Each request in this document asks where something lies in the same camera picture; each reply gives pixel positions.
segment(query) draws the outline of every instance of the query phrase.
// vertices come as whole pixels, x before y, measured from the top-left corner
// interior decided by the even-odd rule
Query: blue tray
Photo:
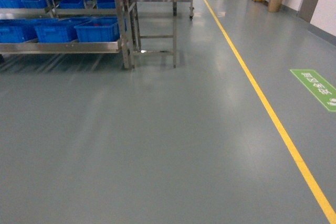
[[[0,23],[0,43],[22,43],[37,38],[34,26],[54,23],[57,19],[14,19]]]
[[[24,8],[22,0],[0,0],[0,8]]]
[[[35,8],[35,9],[43,9],[48,6],[46,0],[22,0],[22,4],[26,8]]]
[[[79,42],[112,42],[120,38],[117,18],[97,18],[75,26]]]
[[[59,21],[56,23],[35,26],[38,42],[40,43],[62,43],[71,42],[77,39],[74,26],[81,22]]]
[[[61,9],[84,9],[84,0],[61,0],[59,7]]]
[[[114,9],[116,3],[114,0],[97,0],[98,9]]]

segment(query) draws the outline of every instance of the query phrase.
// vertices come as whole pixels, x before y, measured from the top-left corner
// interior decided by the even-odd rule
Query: plastic crate
[[[35,26],[38,42],[40,43],[63,43],[77,39],[74,26],[81,22],[59,21],[56,23]]]
[[[22,0],[22,4],[26,8],[42,9],[48,6],[46,0]]]
[[[60,21],[62,21],[62,22],[87,23],[87,22],[90,22],[92,20],[93,20],[92,17],[75,17],[75,18],[62,19]]]
[[[22,43],[37,38],[34,26],[53,23],[56,19],[17,19],[0,23],[0,43]]]
[[[98,9],[114,9],[116,3],[114,0],[97,0]]]
[[[61,0],[59,7],[61,9],[84,9],[84,0]]]
[[[0,8],[24,8],[22,0],[0,0]]]
[[[98,18],[75,29],[79,42],[112,42],[120,38],[116,18]]]

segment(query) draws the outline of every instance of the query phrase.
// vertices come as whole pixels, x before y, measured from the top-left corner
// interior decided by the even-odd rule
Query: baseboard
[[[286,5],[281,5],[281,10],[283,10],[284,12],[292,15],[292,16],[298,16],[299,12],[297,10],[294,10]]]
[[[316,36],[326,40],[327,42],[333,44],[334,46],[336,46],[336,36],[326,32],[326,31],[323,31],[322,29],[312,25],[312,24],[309,24],[308,26],[308,31],[310,31],[311,33],[315,34]]]

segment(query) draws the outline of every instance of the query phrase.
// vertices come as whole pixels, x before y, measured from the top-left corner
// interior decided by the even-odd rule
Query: floor sticker
[[[290,71],[328,111],[336,112],[336,89],[327,80],[312,69],[291,69]]]

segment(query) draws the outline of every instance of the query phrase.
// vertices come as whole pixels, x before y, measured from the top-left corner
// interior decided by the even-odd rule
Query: metal shelf
[[[36,41],[28,41],[26,43],[17,44],[0,44],[0,54],[115,54],[122,51],[124,66],[129,69],[134,66],[133,45],[127,45],[129,32],[126,33],[124,27],[124,13],[121,0],[115,0],[116,9],[57,9],[57,5],[53,3],[52,10],[48,10],[51,16],[76,16],[76,15],[116,15],[121,38],[116,42],[98,42],[98,43],[78,43],[75,41],[69,43],[37,43]],[[0,14],[12,15],[46,15],[44,9],[3,9]]]
[[[95,43],[0,43],[0,54],[114,54],[120,50],[120,39]]]
[[[173,2],[173,0],[136,0],[137,2]],[[191,0],[177,0],[177,2],[191,2]]]
[[[56,9],[57,15],[116,15],[116,9]]]
[[[0,8],[0,14],[27,14],[27,15],[44,15],[53,9],[52,6],[44,9],[26,9],[26,8]]]

